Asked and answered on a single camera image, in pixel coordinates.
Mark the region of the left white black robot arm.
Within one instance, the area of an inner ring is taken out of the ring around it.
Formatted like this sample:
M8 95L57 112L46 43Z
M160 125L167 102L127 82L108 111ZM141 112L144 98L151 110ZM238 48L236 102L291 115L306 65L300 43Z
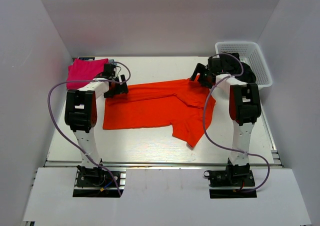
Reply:
M106 179L106 173L98 168L103 163L94 135L98 119L97 99L101 96L113 98L129 92L128 80L124 74L119 75L122 66L118 61L104 64L103 71L92 82L79 89L69 89L66 95L64 121L74 133L80 148L81 165L78 168L92 169L88 179L96 186Z

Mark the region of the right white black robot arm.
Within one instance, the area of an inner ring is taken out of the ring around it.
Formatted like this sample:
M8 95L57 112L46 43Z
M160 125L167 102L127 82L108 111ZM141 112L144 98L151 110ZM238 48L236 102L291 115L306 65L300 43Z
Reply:
M197 80L212 93L218 88L228 96L228 111L233 123L232 147L217 147L230 151L228 164L249 166L251 134L261 116L261 101L256 76L238 53L223 52L211 56L207 65L198 63L189 79Z

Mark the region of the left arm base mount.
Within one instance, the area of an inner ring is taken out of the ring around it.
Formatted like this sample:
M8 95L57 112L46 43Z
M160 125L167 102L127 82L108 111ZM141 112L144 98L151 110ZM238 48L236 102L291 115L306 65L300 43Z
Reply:
M120 198L125 187L125 173L100 168L77 167L72 196L74 198Z

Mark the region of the orange t shirt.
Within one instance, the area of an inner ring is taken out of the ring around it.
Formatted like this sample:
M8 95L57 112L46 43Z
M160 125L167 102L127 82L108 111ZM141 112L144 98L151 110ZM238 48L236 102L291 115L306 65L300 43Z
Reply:
M172 136L194 148L213 118L216 100L197 81L179 79L130 85L107 98L104 130L172 126Z

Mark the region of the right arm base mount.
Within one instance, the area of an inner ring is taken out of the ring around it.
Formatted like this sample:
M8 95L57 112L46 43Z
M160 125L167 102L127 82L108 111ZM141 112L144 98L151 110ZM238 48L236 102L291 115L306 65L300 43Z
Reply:
M257 197L255 180L250 164L233 165L225 170L206 170L203 176L209 181L211 199L253 199Z

